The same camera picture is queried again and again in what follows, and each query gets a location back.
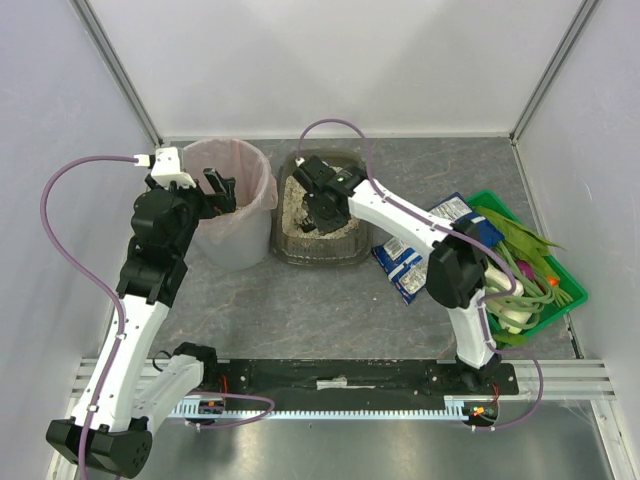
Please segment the grey bin with pink bag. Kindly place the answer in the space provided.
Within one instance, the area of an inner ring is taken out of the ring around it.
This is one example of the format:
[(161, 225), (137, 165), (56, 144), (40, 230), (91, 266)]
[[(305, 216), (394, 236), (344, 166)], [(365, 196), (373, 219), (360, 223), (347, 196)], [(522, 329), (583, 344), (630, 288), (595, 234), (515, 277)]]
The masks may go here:
[(185, 148), (184, 166), (207, 193), (212, 191), (204, 176), (207, 168), (236, 180), (235, 211), (201, 221), (193, 242), (225, 271), (243, 270), (262, 261), (269, 251), (271, 212), (278, 205), (268, 158), (242, 140), (201, 140)]

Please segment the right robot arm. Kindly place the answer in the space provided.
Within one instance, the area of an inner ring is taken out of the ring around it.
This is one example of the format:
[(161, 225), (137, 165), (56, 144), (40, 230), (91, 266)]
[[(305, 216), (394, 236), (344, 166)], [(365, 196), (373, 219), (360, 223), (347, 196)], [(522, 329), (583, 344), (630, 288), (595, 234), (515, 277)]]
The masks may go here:
[(490, 385), (500, 364), (489, 332), (485, 271), (489, 249), (477, 224), (448, 223), (383, 189), (350, 166), (334, 170), (317, 156), (295, 160), (293, 177), (315, 228), (325, 234), (357, 218), (405, 242), (427, 262), (426, 290), (445, 307), (456, 338), (460, 379), (471, 391)]

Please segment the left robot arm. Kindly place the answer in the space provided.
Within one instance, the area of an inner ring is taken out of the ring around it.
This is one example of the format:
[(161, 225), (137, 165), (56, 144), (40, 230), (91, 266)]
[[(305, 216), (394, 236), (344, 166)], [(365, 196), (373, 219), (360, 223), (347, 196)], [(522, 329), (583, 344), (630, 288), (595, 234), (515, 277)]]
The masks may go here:
[(151, 343), (187, 273), (185, 256), (203, 220), (236, 209), (234, 178), (203, 171), (197, 181), (148, 189), (133, 206), (126, 260), (112, 297), (116, 310), (103, 349), (70, 418), (50, 423), (46, 440), (83, 478), (88, 471), (132, 479), (144, 467), (154, 433), (192, 390), (216, 380), (214, 349), (187, 343), (143, 390), (137, 389)]

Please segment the grey litter box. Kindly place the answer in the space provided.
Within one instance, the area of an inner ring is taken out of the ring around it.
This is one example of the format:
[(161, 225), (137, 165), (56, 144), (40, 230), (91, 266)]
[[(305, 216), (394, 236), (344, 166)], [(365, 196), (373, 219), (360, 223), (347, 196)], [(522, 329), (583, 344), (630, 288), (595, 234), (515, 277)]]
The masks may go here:
[(293, 178), (296, 153), (287, 155), (277, 177), (278, 206), (272, 214), (271, 248), (281, 262), (305, 267), (343, 266), (366, 259), (372, 247), (371, 225), (358, 219), (329, 234), (304, 232), (308, 215), (305, 190)]

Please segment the blue Doritos chip bag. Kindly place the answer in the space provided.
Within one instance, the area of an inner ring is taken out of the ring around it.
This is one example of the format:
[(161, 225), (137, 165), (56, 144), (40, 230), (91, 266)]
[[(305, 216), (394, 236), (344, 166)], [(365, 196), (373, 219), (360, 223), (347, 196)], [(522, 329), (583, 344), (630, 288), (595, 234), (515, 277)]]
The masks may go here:
[[(480, 241), (488, 248), (496, 247), (505, 239), (504, 234), (491, 221), (482, 219), (459, 192), (446, 197), (429, 212), (454, 223), (463, 220), (473, 221), (479, 227)], [(400, 294), (404, 304), (410, 305), (426, 285), (427, 261), (406, 242), (395, 237), (384, 244), (374, 246), (371, 253), (389, 282)]]

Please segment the purple onion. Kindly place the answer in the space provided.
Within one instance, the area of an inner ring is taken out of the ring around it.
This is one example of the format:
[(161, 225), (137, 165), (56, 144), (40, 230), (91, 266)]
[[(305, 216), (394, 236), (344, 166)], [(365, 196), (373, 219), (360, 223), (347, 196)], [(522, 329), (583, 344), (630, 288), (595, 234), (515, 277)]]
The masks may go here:
[(530, 282), (535, 281), (535, 271), (528, 262), (518, 259), (516, 261), (516, 266), (520, 270), (521, 274), (524, 275)]

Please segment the green onion bunch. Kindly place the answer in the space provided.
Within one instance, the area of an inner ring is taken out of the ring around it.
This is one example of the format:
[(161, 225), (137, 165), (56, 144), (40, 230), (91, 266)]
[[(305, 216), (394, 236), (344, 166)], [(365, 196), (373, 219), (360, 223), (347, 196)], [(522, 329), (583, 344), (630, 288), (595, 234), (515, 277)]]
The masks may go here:
[[(511, 287), (508, 276), (492, 264), (485, 270), (486, 294), (496, 295), (507, 292)], [(510, 335), (520, 335), (536, 327), (539, 323), (539, 307), (524, 301), (524, 286), (517, 280), (511, 296), (489, 299), (487, 310), (497, 318), (500, 327)]]

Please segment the green leafy vegetable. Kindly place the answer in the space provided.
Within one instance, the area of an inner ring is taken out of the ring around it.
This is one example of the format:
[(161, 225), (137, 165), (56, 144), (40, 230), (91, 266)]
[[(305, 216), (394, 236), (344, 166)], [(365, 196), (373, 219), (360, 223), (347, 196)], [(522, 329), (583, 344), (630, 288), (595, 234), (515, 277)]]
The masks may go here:
[(478, 206), (475, 210), (503, 234), (503, 242), (513, 256), (528, 262), (540, 271), (549, 267), (546, 258), (551, 256), (550, 248), (560, 248), (560, 245), (494, 210), (483, 206)]

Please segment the green vegetable tray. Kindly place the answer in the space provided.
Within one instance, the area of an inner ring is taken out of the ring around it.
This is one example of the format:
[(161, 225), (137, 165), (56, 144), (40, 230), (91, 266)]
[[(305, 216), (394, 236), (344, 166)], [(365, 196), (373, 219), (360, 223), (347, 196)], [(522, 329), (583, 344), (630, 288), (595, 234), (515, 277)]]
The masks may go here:
[[(517, 221), (523, 224), (521, 220), (514, 213), (512, 213), (508, 209), (508, 207), (499, 199), (497, 194), (495, 194), (492, 191), (484, 190), (479, 193), (476, 193), (468, 197), (467, 202), (470, 204), (470, 206), (474, 210), (478, 206), (483, 206), (491, 210), (494, 210), (500, 213), (501, 215), (504, 215), (507, 218), (510, 218), (514, 221)], [(560, 287), (563, 290), (565, 290), (567, 293), (569, 293), (573, 297), (573, 300), (566, 307), (556, 307), (554, 305), (546, 307), (542, 312), (541, 321), (539, 325), (533, 328), (531, 331), (525, 332), (524, 334), (520, 334), (520, 335), (508, 334), (506, 331), (504, 331), (500, 327), (499, 323), (497, 322), (497, 319), (493, 315), (491, 315), (488, 311), (489, 324), (493, 332), (493, 336), (494, 338), (496, 338), (496, 340), (503, 343), (509, 343), (512, 345), (523, 343), (525, 338), (532, 337), (534, 334), (538, 333), (544, 328), (559, 321), (564, 315), (566, 315), (576, 307), (584, 304), (588, 299), (588, 294), (586, 290), (559, 263), (559, 261), (556, 260), (556, 258), (552, 255), (552, 252), (551, 252), (551, 256), (547, 257), (546, 260), (549, 264), (548, 268), (550, 270), (553, 270), (555, 272), (555, 276), (560, 280)]]

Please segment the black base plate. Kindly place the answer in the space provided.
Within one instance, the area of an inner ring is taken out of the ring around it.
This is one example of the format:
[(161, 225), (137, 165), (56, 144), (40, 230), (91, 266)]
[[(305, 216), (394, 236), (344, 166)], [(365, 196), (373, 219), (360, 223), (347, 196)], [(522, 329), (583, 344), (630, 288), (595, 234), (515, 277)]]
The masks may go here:
[(219, 360), (205, 369), (200, 391), (268, 397), (279, 410), (432, 408), (446, 396), (515, 396), (514, 366), (474, 374), (455, 361)]

